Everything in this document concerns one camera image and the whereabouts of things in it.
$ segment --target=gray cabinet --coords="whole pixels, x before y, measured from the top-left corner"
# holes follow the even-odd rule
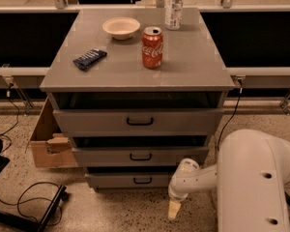
[[[167,187],[182,158],[202,163],[207,157],[233,83],[196,9],[185,10],[182,31],[163,30],[162,66],[144,68],[141,32],[153,24],[162,27],[163,13],[84,10],[41,86],[93,189]],[[141,22],[127,41],[102,30],[104,21],[118,15]],[[104,60],[88,72],[73,65],[79,49],[97,45],[108,53]],[[126,48],[131,58],[123,57]]]

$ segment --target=black drawer handle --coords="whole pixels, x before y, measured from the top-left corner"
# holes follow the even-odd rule
[[[153,181],[153,178],[150,177],[148,181],[137,181],[137,178],[133,178],[133,181],[137,185],[140,185],[140,184],[151,184],[152,181]]]
[[[133,156],[133,154],[130,154],[130,160],[151,160],[152,156],[153,155],[151,153],[148,155],[148,157],[136,157]]]
[[[131,122],[130,118],[127,118],[127,124],[129,126],[150,126],[150,125],[153,125],[153,123],[154,123],[154,118],[151,118],[149,122],[144,122],[144,123],[134,123],[134,122]]]

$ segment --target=clear plastic bottle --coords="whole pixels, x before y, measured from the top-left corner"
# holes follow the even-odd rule
[[[184,0],[165,0],[165,27],[177,30],[181,27]]]

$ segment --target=gray tabletop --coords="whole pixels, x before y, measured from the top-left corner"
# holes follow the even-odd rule
[[[102,30],[112,17],[132,17],[141,26],[133,37],[118,41]],[[227,91],[233,88],[208,29],[195,8],[185,8],[180,30],[164,28],[164,9],[83,9],[61,46],[41,89],[46,92],[90,91]],[[145,27],[158,26],[164,37],[162,65],[143,67],[141,35]],[[106,58],[87,72],[73,59],[91,48],[107,52]]]

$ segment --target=can top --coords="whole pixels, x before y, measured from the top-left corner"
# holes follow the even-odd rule
[[[162,30],[159,27],[147,27],[144,29],[144,33],[155,36],[161,34]]]

